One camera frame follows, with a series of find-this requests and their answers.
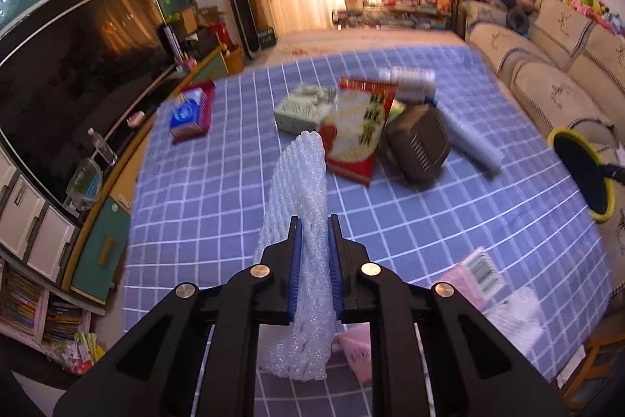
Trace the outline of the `pink strawberry milk carton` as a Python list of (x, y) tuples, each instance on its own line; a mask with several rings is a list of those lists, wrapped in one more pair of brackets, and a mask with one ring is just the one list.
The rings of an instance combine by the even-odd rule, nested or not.
[[(480, 311), (484, 310), (488, 301), (506, 286), (505, 279), (494, 259), (489, 256), (484, 247), (477, 248), (453, 268), (440, 275), (436, 283), (451, 284)], [(371, 338), (368, 323), (339, 333), (338, 346), (333, 350), (338, 349), (342, 350), (348, 366), (359, 383), (363, 384), (372, 379)]]

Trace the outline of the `dark plastic food tray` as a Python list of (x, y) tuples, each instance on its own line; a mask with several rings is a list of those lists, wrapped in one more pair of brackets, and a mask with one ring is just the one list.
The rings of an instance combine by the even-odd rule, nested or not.
[(432, 106), (408, 107), (387, 124), (384, 137), (390, 154), (410, 183), (431, 181), (450, 153), (450, 142)]

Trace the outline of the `white medicine bottle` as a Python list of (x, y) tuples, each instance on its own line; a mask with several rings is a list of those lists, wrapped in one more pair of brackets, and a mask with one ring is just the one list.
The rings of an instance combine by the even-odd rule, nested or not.
[(395, 84), (396, 98), (404, 103), (424, 103), (436, 96), (436, 73), (431, 69), (379, 68), (378, 78)]

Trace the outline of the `white foam fruit net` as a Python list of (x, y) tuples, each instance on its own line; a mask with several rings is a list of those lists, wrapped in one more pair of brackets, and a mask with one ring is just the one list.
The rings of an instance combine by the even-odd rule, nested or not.
[(259, 328), (257, 366), (299, 382), (326, 378), (335, 336), (336, 313), (329, 275), (329, 227), (325, 152), (318, 132), (304, 131), (280, 155), (265, 205), (258, 263), (268, 245), (288, 237), (290, 219), (303, 226), (295, 320)]

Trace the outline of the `red snack bag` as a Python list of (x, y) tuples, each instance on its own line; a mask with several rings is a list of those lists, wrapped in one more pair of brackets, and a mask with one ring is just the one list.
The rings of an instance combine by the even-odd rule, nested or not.
[(354, 76), (339, 79), (335, 106), (318, 129), (328, 170), (370, 185), (397, 89), (392, 81)]

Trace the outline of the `green tea box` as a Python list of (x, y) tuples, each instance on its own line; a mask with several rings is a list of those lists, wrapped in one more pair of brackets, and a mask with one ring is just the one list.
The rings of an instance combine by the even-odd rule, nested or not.
[(280, 131), (299, 136), (302, 131), (317, 131), (336, 104), (337, 90), (301, 84), (273, 109)]

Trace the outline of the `green label plastic bottle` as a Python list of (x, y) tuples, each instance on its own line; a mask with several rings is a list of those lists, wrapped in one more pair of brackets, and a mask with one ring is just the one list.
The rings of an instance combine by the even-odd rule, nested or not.
[(498, 172), (502, 169), (504, 154), (486, 136), (462, 121), (435, 99), (426, 98), (426, 104), (436, 111), (453, 147), (490, 172)]

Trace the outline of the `yellow rimmed black trash bin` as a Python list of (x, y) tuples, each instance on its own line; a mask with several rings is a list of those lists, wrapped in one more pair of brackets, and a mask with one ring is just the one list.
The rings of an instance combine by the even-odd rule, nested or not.
[(548, 143), (582, 193), (591, 217), (597, 223), (608, 221), (616, 208), (613, 180), (603, 177), (603, 165), (608, 163), (576, 131), (555, 128), (548, 136)]

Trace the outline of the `beige sofa with covers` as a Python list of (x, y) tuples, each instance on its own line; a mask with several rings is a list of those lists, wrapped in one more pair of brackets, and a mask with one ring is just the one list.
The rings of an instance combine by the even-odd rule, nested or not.
[(543, 136), (579, 133), (609, 163), (624, 163), (624, 39), (559, 0), (540, 0), (528, 34), (506, 12), (477, 0), (460, 4), (464, 39)]

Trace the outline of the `teal yellow tv cabinet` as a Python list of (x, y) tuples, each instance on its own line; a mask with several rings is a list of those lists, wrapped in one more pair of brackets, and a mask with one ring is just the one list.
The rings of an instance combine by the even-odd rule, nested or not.
[(183, 88), (227, 76), (225, 59), (216, 48), (182, 78), (169, 79), (162, 93), (149, 94), (149, 102), (143, 110), (146, 118), (129, 130), (118, 163), (105, 173), (102, 194), (86, 214), (76, 241), (71, 245), (61, 277), (62, 291), (88, 299), (97, 306), (106, 305), (111, 289), (121, 279), (132, 202), (157, 110)]

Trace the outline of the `blue checkered tablecloth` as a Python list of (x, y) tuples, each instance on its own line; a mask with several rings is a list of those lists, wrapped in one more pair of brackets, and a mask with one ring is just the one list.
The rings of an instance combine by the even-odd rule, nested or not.
[(381, 48), (247, 71), (219, 81), (209, 132), (181, 144), (168, 130), (171, 104), (162, 104), (132, 206), (125, 326), (180, 283), (218, 286), (250, 265), (275, 161), (290, 143), (273, 109), (292, 89), (393, 66), (432, 70), (436, 100), (503, 152), (501, 172), (486, 174), (452, 152), (436, 181), (412, 186), (381, 159), (369, 185), (329, 175), (330, 212), (372, 260), (419, 286), (484, 248), (504, 294), (536, 293), (542, 334), (529, 360), (554, 378), (608, 305), (600, 232), (567, 169), (467, 47)]

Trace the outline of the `white drawer unit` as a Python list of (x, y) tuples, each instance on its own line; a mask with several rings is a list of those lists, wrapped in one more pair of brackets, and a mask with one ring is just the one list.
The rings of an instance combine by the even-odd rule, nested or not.
[(59, 285), (75, 232), (1, 149), (1, 248)]

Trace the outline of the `clear plastic container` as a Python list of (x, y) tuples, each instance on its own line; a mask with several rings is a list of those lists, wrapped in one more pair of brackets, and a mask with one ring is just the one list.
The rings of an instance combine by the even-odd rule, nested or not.
[(103, 174), (91, 157), (80, 161), (67, 187), (67, 196), (79, 212), (88, 211), (100, 199)]

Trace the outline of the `clear water bottle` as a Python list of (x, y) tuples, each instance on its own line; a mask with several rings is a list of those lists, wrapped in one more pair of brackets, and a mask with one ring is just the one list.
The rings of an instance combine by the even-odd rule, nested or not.
[(105, 162), (109, 166), (116, 165), (118, 155), (108, 145), (104, 136), (96, 132), (93, 128), (88, 129), (88, 134), (96, 152), (105, 160)]

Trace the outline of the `book rack by window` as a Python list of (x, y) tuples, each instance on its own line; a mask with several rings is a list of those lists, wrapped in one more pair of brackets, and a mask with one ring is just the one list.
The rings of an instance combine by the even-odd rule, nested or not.
[(365, 3), (361, 9), (334, 9), (333, 26), (346, 27), (399, 27), (408, 30), (447, 30), (450, 14), (428, 0), (398, 0)]

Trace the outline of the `red tray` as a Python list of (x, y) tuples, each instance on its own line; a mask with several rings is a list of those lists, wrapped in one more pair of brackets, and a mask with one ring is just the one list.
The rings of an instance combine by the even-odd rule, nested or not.
[(198, 138), (198, 136), (204, 136), (210, 129), (211, 117), (212, 117), (212, 104), (213, 104), (213, 98), (215, 94), (214, 81), (204, 81), (197, 85), (190, 85), (189, 87), (184, 88), (181, 92), (188, 91), (188, 90), (195, 89), (195, 88), (201, 88), (202, 90), (204, 90), (205, 96), (207, 96), (207, 101), (205, 102), (204, 128), (202, 129), (201, 133), (197, 134), (197, 136), (189, 136), (188, 138), (178, 140), (178, 141), (176, 141), (172, 137), (174, 144), (179, 144), (188, 140), (193, 140), (195, 138)]

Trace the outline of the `blue tissue pack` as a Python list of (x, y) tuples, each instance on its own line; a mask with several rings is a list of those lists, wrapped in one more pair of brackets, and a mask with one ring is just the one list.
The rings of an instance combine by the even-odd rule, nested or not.
[(170, 119), (171, 136), (176, 141), (202, 132), (206, 101), (207, 96), (201, 88), (181, 92), (176, 97)]

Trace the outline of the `large flat screen television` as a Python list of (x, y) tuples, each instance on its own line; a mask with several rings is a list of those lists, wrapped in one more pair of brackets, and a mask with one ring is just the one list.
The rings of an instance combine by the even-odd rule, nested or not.
[(94, 147), (171, 67), (157, 0), (86, 0), (1, 60), (1, 131), (56, 200)]

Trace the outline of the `floral floor mattress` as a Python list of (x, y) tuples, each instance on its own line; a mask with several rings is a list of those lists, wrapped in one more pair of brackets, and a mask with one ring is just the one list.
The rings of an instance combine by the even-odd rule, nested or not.
[(407, 30), (397, 27), (304, 30), (283, 35), (274, 47), (257, 53), (256, 58), (246, 63), (246, 67), (270, 67), (344, 52), (433, 45), (465, 45), (465, 41), (451, 30)]

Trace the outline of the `black tower fan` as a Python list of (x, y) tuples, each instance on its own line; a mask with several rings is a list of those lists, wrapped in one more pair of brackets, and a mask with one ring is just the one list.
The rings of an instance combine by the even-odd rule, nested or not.
[(261, 49), (259, 35), (257, 34), (255, 21), (249, 0), (230, 0), (234, 19), (237, 25), (241, 45), (249, 59), (254, 59)]

